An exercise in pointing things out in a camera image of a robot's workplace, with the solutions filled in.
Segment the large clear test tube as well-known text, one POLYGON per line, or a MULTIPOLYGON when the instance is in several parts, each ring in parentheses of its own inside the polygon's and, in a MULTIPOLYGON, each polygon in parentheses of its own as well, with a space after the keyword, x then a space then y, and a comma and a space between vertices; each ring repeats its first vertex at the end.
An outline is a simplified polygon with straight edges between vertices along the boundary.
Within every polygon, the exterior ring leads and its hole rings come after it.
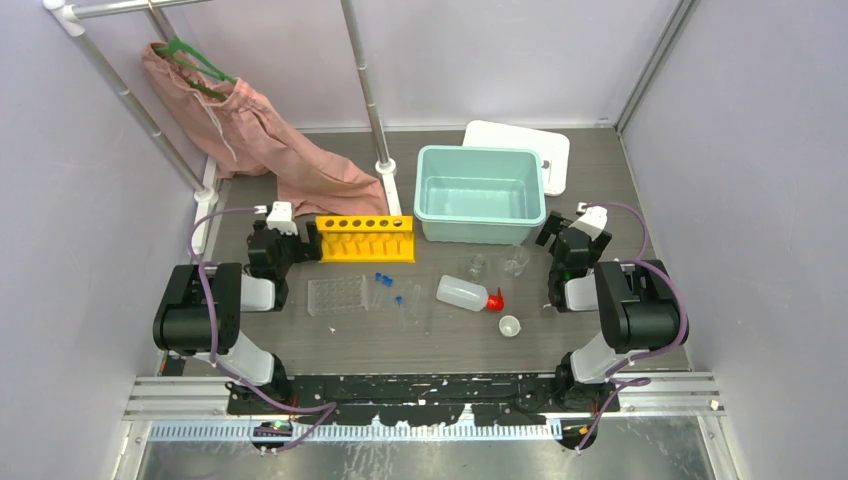
POLYGON ((420 306, 421 306, 421 293, 422 286, 420 284, 415 284, 412 289, 412 293, 409 297, 408 301, 408 315, 412 319, 414 324, 419 322, 420 314, 420 306))

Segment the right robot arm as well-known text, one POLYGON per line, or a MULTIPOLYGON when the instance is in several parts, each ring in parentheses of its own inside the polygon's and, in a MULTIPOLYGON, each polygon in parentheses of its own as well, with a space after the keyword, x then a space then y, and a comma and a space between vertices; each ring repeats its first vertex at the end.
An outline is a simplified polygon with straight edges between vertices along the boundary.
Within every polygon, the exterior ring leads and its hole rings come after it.
POLYGON ((606 211, 588 207, 575 220, 552 211, 535 242, 552 261, 547 278, 550 307, 560 313, 596 312, 599 331, 566 353, 556 367, 553 400, 582 409, 608 396, 612 376, 632 361, 683 345, 688 318, 659 260, 604 261, 612 236, 606 211))

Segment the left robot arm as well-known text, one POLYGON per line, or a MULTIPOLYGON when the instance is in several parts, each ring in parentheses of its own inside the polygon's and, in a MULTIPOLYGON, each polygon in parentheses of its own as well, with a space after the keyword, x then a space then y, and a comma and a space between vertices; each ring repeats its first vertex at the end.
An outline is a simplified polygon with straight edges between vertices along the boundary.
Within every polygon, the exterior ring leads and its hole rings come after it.
POLYGON ((252 398, 269 413, 285 409, 292 397, 281 360, 259 348, 241 330, 243 313, 280 311, 289 295, 286 276, 297 263, 322 258, 321 235, 313 221, 307 238, 284 234, 263 220, 248 235, 248 264, 221 263, 207 278, 215 318, 196 265, 178 265, 154 316, 152 336, 163 351, 223 367, 241 385, 254 385, 252 398))

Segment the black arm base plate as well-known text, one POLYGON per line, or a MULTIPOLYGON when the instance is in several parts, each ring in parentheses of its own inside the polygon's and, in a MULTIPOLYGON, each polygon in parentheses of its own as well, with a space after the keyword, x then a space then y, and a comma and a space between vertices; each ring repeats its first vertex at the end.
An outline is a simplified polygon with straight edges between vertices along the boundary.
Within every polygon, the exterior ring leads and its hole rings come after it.
POLYGON ((583 385, 562 372, 405 375, 297 375, 256 390, 230 380, 230 415, 272 415, 296 408, 307 425, 334 404, 327 419, 338 426, 451 426, 465 411, 477 427, 541 425, 549 415, 594 417, 611 384, 583 385))

